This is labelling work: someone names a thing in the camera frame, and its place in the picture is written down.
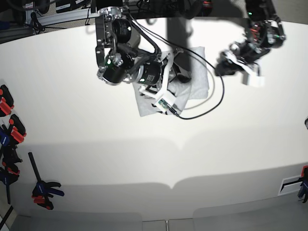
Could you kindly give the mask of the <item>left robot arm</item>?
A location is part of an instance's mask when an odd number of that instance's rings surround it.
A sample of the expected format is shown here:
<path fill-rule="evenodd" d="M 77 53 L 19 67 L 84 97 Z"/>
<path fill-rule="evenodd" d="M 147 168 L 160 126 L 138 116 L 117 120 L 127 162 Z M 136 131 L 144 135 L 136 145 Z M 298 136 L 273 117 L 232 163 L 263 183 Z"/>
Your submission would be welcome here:
<path fill-rule="evenodd" d="M 248 25 L 243 42 L 232 43 L 221 52 L 215 67 L 216 76 L 231 76 L 238 71 L 249 73 L 257 60 L 286 40 L 282 21 L 271 0 L 247 0 Z"/>

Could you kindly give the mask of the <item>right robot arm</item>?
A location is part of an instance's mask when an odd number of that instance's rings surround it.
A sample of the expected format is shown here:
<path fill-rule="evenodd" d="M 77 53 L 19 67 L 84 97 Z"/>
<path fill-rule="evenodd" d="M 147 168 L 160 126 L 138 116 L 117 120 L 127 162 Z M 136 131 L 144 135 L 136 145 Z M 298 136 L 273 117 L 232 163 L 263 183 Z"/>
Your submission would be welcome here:
<path fill-rule="evenodd" d="M 190 75 L 182 73 L 174 63 L 181 50 L 163 56 L 141 27 L 122 14 L 121 7 L 105 7 L 97 12 L 95 52 L 99 79 L 109 85 L 140 84 L 142 95 L 157 94 L 173 80 L 184 84 L 191 81 Z"/>

